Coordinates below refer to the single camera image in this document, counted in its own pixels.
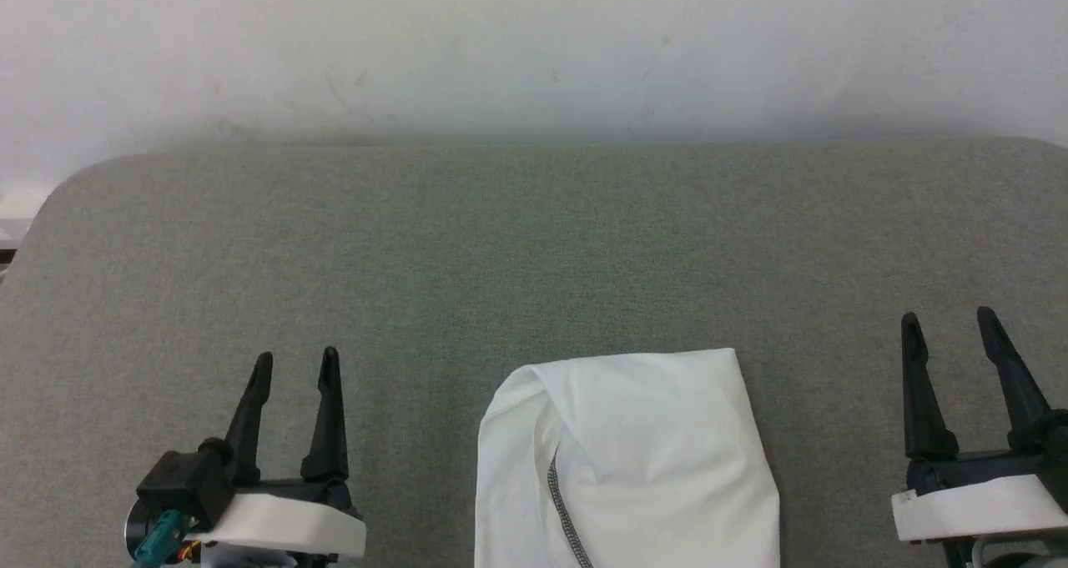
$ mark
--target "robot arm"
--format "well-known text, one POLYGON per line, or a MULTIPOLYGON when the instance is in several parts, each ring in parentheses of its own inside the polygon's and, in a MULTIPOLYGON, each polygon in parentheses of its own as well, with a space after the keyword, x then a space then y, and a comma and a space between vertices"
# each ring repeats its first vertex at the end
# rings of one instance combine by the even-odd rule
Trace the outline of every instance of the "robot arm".
MULTIPOLYGON (((977 319, 1011 424, 1005 451, 961 453, 931 386, 920 321, 915 314, 901 318, 910 462, 908 490, 891 500, 894 522, 901 540, 941 543, 949 568, 981 568, 981 548, 993 539, 1064 548, 1068 533, 1068 412, 1050 408, 993 310, 980 306, 977 319)), ((991 566, 1025 566, 1032 558, 1008 559, 991 566)), ((1034 559, 1052 566, 1049 557, 1034 559)))
POLYGON ((319 412, 300 478, 261 479, 260 419, 273 360, 256 359, 225 440, 168 452, 138 485, 126 546, 138 568, 190 561, 211 568, 325 567, 363 556, 366 525, 352 505, 335 348, 323 353, 319 412))

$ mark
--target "white wall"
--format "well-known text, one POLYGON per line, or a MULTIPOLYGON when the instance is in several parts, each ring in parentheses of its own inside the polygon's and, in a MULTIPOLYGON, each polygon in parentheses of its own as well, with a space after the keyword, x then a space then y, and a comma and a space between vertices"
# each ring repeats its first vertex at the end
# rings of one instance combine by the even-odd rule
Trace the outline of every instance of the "white wall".
POLYGON ((0 0, 0 195, 210 143, 1068 145, 1068 0, 0 0))

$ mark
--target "white plastic part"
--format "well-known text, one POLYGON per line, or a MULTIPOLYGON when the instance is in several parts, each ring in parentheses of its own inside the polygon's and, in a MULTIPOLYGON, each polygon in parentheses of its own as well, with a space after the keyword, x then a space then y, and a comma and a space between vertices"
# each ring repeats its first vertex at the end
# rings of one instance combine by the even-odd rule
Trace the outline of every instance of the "white plastic part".
POLYGON ((241 493, 234 496, 215 528, 190 534, 186 539, 256 550, 336 553, 359 559, 367 541, 367 526, 321 504, 241 493))
POLYGON ((893 495, 891 504, 902 541, 1068 528, 1068 515, 1034 474, 926 495, 905 491, 893 495))

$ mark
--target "gray table surface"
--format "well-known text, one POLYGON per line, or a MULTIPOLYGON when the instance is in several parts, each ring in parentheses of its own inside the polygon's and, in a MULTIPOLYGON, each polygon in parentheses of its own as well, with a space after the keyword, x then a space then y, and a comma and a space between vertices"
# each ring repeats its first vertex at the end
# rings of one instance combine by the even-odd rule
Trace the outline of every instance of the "gray table surface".
POLYGON ((225 431, 264 350, 261 467, 295 475, 334 345, 366 566, 469 566, 477 424, 515 367, 731 346, 783 564, 938 566, 890 511, 900 316, 920 314, 962 445, 1004 445, 975 307, 1065 405, 1066 226, 1068 151, 1021 139, 96 165, 50 196, 0 287, 2 563, 125 566, 135 486, 225 431))

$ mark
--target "folded white fabric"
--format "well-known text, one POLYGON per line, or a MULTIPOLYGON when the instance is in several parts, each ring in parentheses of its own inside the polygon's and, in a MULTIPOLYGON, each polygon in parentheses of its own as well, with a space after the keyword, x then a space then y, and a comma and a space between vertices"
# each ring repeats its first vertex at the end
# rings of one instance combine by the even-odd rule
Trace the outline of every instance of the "folded white fabric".
POLYGON ((779 566, 733 349, 523 366, 478 430, 475 568, 779 566))

